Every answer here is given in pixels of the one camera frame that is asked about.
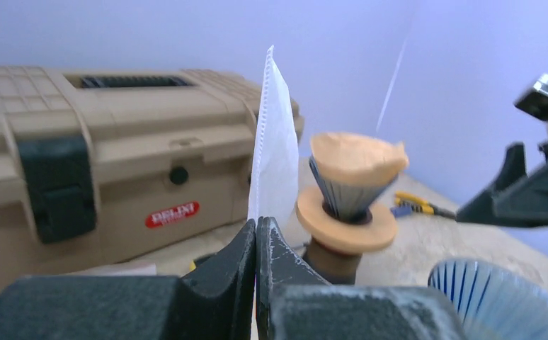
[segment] white wall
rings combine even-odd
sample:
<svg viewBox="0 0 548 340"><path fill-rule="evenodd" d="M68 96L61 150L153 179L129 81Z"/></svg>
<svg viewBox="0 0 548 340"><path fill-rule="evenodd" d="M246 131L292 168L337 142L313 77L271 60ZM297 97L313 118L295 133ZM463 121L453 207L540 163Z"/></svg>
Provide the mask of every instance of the white wall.
<svg viewBox="0 0 548 340"><path fill-rule="evenodd" d="M0 0L0 64L230 69L261 80L266 49L314 132L405 140L409 173L459 203L523 140L530 164L544 127L511 105L548 71L548 1ZM518 236L548 253L548 231Z"/></svg>

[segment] pliers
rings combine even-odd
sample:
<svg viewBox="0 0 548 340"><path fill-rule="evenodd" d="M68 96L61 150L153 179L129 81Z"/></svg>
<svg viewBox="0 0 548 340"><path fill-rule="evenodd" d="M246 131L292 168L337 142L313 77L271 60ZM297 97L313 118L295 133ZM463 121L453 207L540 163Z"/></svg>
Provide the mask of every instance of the pliers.
<svg viewBox="0 0 548 340"><path fill-rule="evenodd" d="M451 210L440 208L427 200L404 191L395 192L395 206L410 207L415 213L435 215L455 220L455 213Z"/></svg>

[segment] toolbox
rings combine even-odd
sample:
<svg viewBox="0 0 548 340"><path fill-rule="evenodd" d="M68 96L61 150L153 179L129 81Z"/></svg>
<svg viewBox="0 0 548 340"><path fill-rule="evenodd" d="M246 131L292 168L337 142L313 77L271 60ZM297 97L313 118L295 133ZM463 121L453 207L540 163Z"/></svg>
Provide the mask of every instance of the toolbox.
<svg viewBox="0 0 548 340"><path fill-rule="evenodd" d="M246 219L260 99L204 69L0 67L0 291Z"/></svg>

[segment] red sticker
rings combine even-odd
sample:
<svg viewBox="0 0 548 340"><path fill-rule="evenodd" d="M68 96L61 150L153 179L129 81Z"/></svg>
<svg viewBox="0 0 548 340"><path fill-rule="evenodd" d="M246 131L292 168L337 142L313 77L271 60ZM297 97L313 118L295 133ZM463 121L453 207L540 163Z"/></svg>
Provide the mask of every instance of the red sticker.
<svg viewBox="0 0 548 340"><path fill-rule="evenodd" d="M170 223L180 222L194 216L199 211L199 202L188 202L177 205L169 209L153 212L147 216L144 221L144 225L147 228L153 229L161 227L162 225L169 225Z"/></svg>

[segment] case lid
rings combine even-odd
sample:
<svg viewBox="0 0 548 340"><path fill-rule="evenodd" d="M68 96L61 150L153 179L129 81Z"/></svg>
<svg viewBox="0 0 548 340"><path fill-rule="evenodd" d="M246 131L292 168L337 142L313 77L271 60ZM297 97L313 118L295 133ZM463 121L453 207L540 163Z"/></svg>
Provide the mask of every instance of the case lid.
<svg viewBox="0 0 548 340"><path fill-rule="evenodd" d="M0 67L0 205L30 207L18 150L29 141L81 136L96 205L101 184L166 172L173 159L250 157L260 97L259 85L206 69ZM292 109L302 131L294 101Z"/></svg>

